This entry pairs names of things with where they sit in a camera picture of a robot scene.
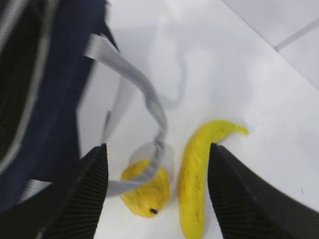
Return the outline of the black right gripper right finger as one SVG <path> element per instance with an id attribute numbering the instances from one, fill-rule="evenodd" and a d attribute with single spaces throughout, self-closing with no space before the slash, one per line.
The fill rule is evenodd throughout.
<path id="1" fill-rule="evenodd" d="M 212 143 L 207 184 L 225 239 L 317 239 L 319 213 L 273 187 Z"/>

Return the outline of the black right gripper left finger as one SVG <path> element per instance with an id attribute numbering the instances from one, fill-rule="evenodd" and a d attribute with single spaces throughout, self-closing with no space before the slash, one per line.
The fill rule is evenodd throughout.
<path id="1" fill-rule="evenodd" d="M 108 189 L 107 146 L 0 216 L 2 239 L 92 239 Z"/>

